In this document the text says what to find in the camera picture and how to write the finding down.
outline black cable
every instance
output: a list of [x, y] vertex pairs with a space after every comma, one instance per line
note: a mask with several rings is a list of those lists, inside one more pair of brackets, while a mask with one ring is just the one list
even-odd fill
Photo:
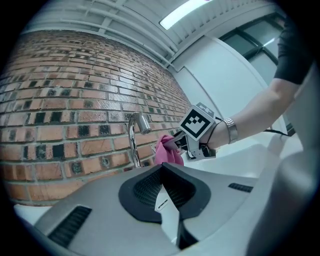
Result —
[[266, 130], [264, 130], [264, 132], [267, 132], [267, 133], [274, 133], [274, 134], [281, 134], [281, 135], [284, 135], [284, 136], [291, 137], [290, 135], [285, 134], [285, 133], [283, 133], [282, 131], [279, 131], [279, 130], [266, 129]]
[[[219, 117], [215, 117], [215, 119], [217, 119], [217, 120], [219, 120], [219, 121], [222, 121], [222, 119], [221, 118], [219, 118]], [[288, 136], [288, 137], [291, 137], [290, 135], [288, 135], [288, 134], [285, 134], [285, 133], [283, 133], [282, 131], [279, 131], [279, 130], [273, 130], [273, 129], [266, 129], [266, 130], [264, 130], [264, 132], [266, 132], [266, 133], [274, 133], [274, 134], [281, 134], [281, 135], [284, 135], [284, 136]]]
[[217, 126], [218, 126], [218, 124], [217, 124], [215, 127], [213, 127], [213, 129], [212, 129], [212, 131], [211, 131], [211, 133], [210, 133], [210, 136], [209, 136], [209, 138], [208, 138], [208, 140], [207, 140], [207, 142], [206, 142], [206, 144], [205, 144], [205, 147], [208, 147], [208, 143], [209, 143], [209, 141], [210, 141], [210, 138], [211, 138], [212, 134], [214, 133], [214, 130], [216, 129]]

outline hand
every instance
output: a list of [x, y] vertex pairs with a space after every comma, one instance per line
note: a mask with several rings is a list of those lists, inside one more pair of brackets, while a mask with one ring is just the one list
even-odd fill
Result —
[[200, 143], [204, 144], [208, 142], [208, 147], [210, 149], [216, 149], [222, 145], [228, 144], [230, 142], [230, 138], [227, 125], [225, 124], [225, 122], [221, 121], [216, 125], [216, 127], [213, 126], [209, 130], [207, 130], [199, 141]]

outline window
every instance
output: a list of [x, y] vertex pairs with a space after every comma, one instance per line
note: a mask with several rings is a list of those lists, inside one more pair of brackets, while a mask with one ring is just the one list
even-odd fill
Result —
[[241, 55], [244, 55], [255, 47], [254, 44], [250, 43], [238, 34], [230, 36], [224, 42], [234, 48]]
[[[269, 85], [277, 70], [278, 38], [284, 24], [285, 19], [273, 13], [237, 27], [220, 39], [245, 57]], [[292, 125], [285, 114], [283, 118], [292, 136]]]
[[265, 53], [255, 55], [249, 62], [259, 72], [266, 84], [269, 85], [276, 73], [276, 64]]

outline forearm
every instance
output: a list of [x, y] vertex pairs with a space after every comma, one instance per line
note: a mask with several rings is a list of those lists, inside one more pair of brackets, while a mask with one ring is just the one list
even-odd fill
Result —
[[[231, 116], [234, 121], [238, 139], [242, 140], [255, 135], [271, 127], [271, 125], [286, 111], [294, 98], [298, 86], [281, 79], [274, 79], [269, 88], [258, 93], [247, 106]], [[288, 86], [283, 96], [282, 87]], [[202, 143], [208, 141], [208, 133], [200, 140]], [[215, 128], [210, 141], [210, 148], [218, 148], [230, 142], [227, 126], [221, 122]]]

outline faucet spout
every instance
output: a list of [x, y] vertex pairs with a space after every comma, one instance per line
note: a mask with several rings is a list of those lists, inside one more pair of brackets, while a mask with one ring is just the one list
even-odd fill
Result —
[[132, 150], [134, 167], [140, 168], [142, 167], [142, 165], [140, 162], [138, 148], [137, 148], [136, 139], [135, 139], [135, 124], [138, 125], [140, 129], [140, 133], [142, 135], [150, 133], [151, 128], [148, 120], [144, 117], [142, 113], [134, 112], [131, 114], [129, 118], [129, 125], [128, 125], [128, 136], [129, 136], [130, 148]]

